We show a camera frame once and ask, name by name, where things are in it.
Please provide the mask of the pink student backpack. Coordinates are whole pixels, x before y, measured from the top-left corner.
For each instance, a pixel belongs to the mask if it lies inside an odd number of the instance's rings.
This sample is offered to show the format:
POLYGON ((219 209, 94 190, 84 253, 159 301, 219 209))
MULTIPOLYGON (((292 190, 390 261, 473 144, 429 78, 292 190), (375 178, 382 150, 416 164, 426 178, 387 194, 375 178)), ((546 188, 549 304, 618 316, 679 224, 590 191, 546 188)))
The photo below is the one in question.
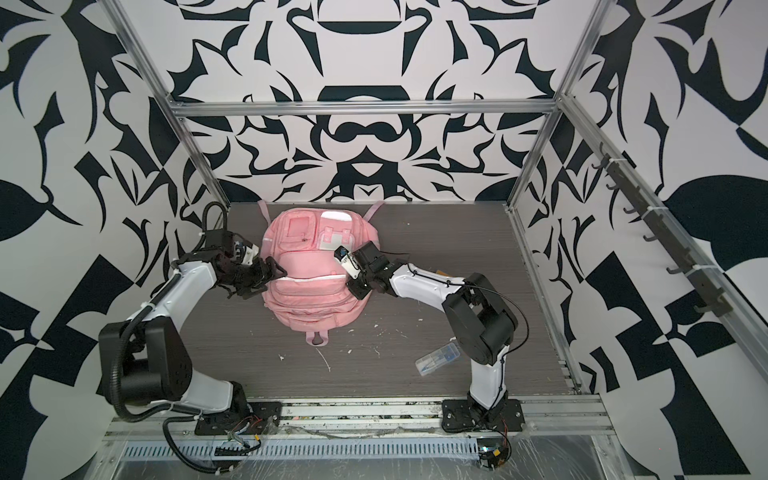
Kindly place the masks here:
POLYGON ((329 332, 354 322, 369 301, 347 287, 350 275, 335 257, 342 247, 353 252, 367 242, 379 245, 371 219, 380 202, 365 214, 339 209, 291 208, 271 220, 260 256, 273 258, 286 274, 268 283, 265 306, 307 344, 325 346, 329 332))

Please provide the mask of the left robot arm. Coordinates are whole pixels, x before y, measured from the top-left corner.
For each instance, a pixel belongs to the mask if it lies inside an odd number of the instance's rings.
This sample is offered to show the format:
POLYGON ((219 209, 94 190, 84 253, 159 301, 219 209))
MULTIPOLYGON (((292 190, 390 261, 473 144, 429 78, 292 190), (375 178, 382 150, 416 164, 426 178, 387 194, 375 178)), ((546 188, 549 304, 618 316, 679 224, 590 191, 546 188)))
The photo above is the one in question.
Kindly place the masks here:
POLYGON ((203 233, 192 251, 172 262, 169 279, 149 301, 99 333, 101 391, 116 415, 129 423, 166 411, 249 416, 242 386, 197 371, 180 330, 209 290, 222 287, 248 299, 286 275, 243 237, 228 230, 203 233))

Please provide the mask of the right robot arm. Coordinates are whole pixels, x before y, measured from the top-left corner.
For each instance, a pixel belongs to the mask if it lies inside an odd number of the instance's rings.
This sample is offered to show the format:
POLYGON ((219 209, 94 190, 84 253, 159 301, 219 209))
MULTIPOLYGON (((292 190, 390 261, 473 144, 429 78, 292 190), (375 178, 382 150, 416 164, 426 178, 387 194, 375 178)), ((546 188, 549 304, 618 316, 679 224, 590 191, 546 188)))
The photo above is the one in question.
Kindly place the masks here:
POLYGON ((450 277, 390 259, 369 241, 356 251, 339 247, 334 258, 347 272, 347 288, 357 299, 377 292, 415 300, 442 312, 471 360, 470 407, 491 419, 507 399, 505 360, 518 319, 482 274, 450 277))

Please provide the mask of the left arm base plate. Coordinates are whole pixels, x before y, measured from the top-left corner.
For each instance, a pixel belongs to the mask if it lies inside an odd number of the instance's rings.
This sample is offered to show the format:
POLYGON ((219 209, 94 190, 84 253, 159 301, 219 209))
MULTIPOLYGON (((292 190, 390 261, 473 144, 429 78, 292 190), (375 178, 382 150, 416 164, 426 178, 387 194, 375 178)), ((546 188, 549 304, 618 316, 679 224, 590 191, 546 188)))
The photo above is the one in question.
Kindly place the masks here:
POLYGON ((278 427, 283 404, 279 401, 249 402, 242 411, 228 410, 205 414, 197 421, 194 434, 197 436, 258 435, 272 427, 278 427))

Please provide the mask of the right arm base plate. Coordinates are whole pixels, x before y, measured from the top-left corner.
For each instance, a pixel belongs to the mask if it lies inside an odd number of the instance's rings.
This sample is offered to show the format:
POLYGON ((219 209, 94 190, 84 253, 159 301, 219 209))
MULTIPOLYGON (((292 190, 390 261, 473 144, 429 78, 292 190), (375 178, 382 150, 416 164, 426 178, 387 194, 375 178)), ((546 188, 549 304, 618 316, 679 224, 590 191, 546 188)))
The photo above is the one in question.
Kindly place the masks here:
POLYGON ((517 399, 503 398, 487 410, 474 400, 446 399, 441 402, 441 428, 447 433, 500 430, 521 432, 526 423, 517 399))

